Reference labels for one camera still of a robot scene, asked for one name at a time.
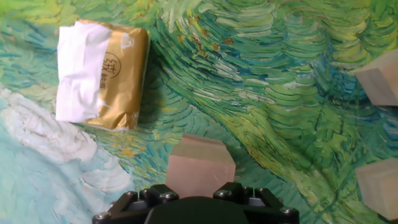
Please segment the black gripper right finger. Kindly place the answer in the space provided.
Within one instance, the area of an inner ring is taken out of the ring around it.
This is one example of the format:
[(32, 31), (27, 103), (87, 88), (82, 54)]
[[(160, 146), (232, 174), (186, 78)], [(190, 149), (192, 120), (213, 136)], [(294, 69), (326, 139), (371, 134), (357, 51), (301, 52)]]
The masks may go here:
[(248, 223), (299, 224), (299, 211), (285, 206), (269, 189), (245, 187), (237, 182), (228, 182), (213, 193), (213, 198), (223, 200)]

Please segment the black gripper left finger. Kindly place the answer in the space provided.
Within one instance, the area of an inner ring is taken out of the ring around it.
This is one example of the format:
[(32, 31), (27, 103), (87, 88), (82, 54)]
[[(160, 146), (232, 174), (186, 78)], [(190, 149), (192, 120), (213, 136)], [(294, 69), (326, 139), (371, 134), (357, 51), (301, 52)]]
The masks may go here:
[(144, 224), (153, 208), (178, 199), (179, 195), (165, 184), (127, 191), (108, 211), (93, 216), (92, 224)]

